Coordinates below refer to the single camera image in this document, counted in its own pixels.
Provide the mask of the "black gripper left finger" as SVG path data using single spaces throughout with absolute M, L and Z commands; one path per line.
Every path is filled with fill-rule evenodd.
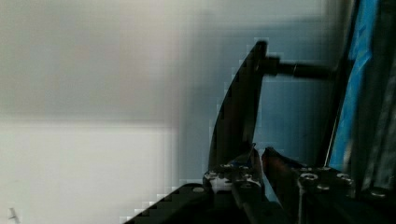
M 214 197 L 229 195 L 247 224 L 290 224 L 280 204 L 265 196 L 256 154 L 255 145 L 249 145 L 237 157 L 210 168 L 203 177 L 204 188 Z

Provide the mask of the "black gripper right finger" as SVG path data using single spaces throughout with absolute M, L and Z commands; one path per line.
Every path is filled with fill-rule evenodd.
M 347 204 L 349 175 L 303 165 L 272 147 L 262 154 L 262 169 L 293 224 L 355 224 Z

